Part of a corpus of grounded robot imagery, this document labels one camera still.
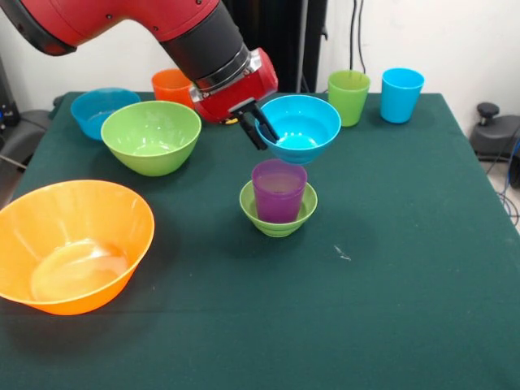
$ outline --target blue cup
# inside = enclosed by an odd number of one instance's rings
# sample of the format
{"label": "blue cup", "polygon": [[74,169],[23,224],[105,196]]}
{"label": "blue cup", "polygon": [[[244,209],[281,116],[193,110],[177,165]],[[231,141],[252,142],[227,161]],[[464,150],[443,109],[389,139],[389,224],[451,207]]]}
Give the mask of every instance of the blue cup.
{"label": "blue cup", "polygon": [[121,88],[101,88],[83,93],[71,105],[71,113],[83,133],[101,141],[105,119],[120,108],[140,102],[137,93]]}
{"label": "blue cup", "polygon": [[286,95],[262,106],[279,140],[273,143],[256,130],[269,150],[289,164],[312,162],[332,143],[341,129],[338,111],[328,102],[308,95]]}
{"label": "blue cup", "polygon": [[417,71],[405,68],[388,69],[383,74],[381,116],[392,124],[403,124],[412,117],[424,77]]}

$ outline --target blue bowl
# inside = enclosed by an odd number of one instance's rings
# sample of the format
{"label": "blue bowl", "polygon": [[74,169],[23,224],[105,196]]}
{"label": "blue bowl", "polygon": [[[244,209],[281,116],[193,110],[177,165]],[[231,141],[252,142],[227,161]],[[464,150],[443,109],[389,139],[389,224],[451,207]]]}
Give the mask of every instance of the blue bowl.
{"label": "blue bowl", "polygon": [[312,162],[332,143],[341,129],[338,111],[328,102],[308,95],[286,95],[263,105],[279,140],[274,144],[256,129],[269,150],[289,164]]}
{"label": "blue bowl", "polygon": [[72,102],[71,113],[87,137],[101,141],[101,127],[105,119],[119,108],[140,101],[137,93],[127,89],[95,89],[77,97]]}

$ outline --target orange cup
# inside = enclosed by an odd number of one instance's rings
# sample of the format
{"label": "orange cup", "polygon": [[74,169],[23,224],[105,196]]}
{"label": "orange cup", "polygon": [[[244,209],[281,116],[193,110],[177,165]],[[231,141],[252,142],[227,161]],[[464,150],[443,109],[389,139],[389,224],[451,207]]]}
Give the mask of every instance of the orange cup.
{"label": "orange cup", "polygon": [[189,96],[191,84],[189,78],[179,69],[160,71],[152,77],[156,100],[177,102],[193,108],[192,98]]}

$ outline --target red robot arm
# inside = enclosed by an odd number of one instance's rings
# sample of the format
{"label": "red robot arm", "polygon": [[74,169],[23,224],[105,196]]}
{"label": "red robot arm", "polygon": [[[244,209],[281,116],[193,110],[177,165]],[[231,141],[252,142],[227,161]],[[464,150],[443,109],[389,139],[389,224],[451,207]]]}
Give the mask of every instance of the red robot arm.
{"label": "red robot arm", "polygon": [[71,53],[121,20],[135,20],[193,82],[193,103],[204,119],[237,117],[257,148],[265,149],[245,118],[251,112],[266,138],[277,139],[256,106],[278,89],[275,70],[262,49],[249,51],[219,0],[0,0],[0,7],[49,55]]}

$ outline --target green bowl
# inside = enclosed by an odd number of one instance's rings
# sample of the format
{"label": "green bowl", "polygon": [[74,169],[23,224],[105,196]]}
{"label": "green bowl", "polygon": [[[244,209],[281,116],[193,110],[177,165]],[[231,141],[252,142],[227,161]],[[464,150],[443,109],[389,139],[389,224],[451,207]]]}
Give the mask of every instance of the green bowl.
{"label": "green bowl", "polygon": [[101,137],[112,154],[145,176],[177,170],[192,153],[201,133],[201,119],[174,102],[140,102],[109,116]]}
{"label": "green bowl", "polygon": [[251,220],[260,232],[269,237],[286,237],[298,230],[314,213],[318,206],[318,195],[309,183],[305,185],[300,212],[297,220],[291,223],[269,223],[258,219],[257,205],[254,201],[253,181],[246,184],[240,191],[240,206],[247,218]]}

